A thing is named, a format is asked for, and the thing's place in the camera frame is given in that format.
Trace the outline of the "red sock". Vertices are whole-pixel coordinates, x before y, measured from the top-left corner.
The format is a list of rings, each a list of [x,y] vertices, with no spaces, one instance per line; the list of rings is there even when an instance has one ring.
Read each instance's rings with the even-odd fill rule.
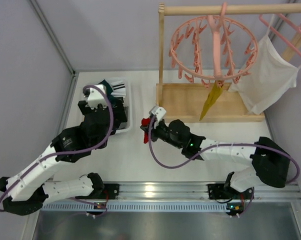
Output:
[[[148,118],[143,118],[141,120],[141,126],[140,126],[140,128],[144,132],[144,137],[143,137],[143,143],[144,144],[147,144],[149,142],[148,128],[149,128],[150,122],[151,122],[151,119],[149,117]]]

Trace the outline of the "yellow bear pattern sock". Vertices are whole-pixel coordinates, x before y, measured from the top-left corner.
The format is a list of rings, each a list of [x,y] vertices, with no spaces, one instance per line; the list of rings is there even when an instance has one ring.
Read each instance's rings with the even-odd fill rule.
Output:
[[[217,99],[221,96],[224,90],[224,84],[221,81],[215,81],[213,87],[208,94],[208,97],[203,105],[199,120],[201,121],[204,116],[207,114],[209,109],[215,104]]]

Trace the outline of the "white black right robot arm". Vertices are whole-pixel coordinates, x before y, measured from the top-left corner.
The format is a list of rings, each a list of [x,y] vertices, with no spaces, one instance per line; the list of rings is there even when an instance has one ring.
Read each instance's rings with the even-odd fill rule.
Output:
[[[223,188],[230,195],[262,184],[279,189],[286,186],[290,156],[268,137],[261,136],[253,143],[218,142],[191,133],[179,119],[165,124],[164,120],[152,123],[151,118],[144,118],[140,128],[144,131],[145,144],[162,140],[191,160],[226,161],[245,166],[227,175]]]

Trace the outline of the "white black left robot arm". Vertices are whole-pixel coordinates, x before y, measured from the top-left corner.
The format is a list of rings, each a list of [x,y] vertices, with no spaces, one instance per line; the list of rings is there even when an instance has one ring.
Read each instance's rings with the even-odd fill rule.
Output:
[[[80,125],[64,129],[48,145],[42,155],[24,170],[12,177],[0,178],[0,211],[19,216],[32,214],[49,203],[74,198],[76,200],[97,199],[105,193],[105,185],[97,173],[88,173],[77,179],[49,181],[59,170],[76,163],[91,154],[84,149],[98,145],[107,146],[107,134],[114,135],[121,124],[128,121],[123,98],[111,102],[113,127],[110,126],[108,107],[99,105],[91,109],[86,101],[78,102],[84,116]]]

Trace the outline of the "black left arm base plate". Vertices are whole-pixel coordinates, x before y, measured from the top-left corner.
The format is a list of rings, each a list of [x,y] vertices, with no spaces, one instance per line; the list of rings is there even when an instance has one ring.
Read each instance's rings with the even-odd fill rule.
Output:
[[[118,183],[105,183],[104,189],[99,195],[102,200],[115,200],[120,193],[120,184]]]

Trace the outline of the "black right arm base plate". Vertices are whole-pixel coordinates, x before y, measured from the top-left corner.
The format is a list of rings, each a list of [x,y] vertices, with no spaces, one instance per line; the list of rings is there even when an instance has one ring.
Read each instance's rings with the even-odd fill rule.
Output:
[[[226,187],[223,183],[210,183],[207,185],[210,200],[249,200],[253,194],[253,188],[248,188],[239,192],[231,187]]]

